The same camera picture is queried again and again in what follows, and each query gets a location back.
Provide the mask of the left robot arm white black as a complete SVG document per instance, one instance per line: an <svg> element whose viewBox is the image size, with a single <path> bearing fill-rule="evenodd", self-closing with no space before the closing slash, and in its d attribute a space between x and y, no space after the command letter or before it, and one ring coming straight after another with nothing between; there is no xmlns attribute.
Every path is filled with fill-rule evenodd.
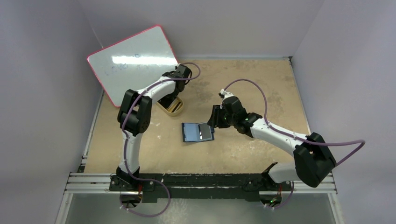
<svg viewBox="0 0 396 224"><path fill-rule="evenodd" d="M173 102L190 80L191 69L179 64L150 86L125 92L117 116L123 134L123 150L116 176L126 190L133 191L139 186L140 144L143 133L150 125L152 105L163 99L167 104Z"/></svg>

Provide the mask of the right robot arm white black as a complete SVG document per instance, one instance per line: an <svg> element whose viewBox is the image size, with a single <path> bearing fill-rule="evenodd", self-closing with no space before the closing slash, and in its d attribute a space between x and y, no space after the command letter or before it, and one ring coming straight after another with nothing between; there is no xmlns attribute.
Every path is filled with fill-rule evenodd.
<svg viewBox="0 0 396 224"><path fill-rule="evenodd" d="M302 181L315 188L336 166L320 134L294 133L268 123L262 115L247 112L235 96L213 105L207 124L213 128L234 127L239 133L270 143L293 157L293 162L274 162L263 171L262 183L269 190L286 181Z"/></svg>

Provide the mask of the blue leather card holder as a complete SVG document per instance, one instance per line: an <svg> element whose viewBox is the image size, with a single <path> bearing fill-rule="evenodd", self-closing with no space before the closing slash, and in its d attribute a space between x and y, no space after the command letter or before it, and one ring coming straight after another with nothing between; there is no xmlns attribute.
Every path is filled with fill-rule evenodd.
<svg viewBox="0 0 396 224"><path fill-rule="evenodd" d="M199 123L182 123L182 137L183 142L202 142L199 139L199 130L198 130Z"/></svg>

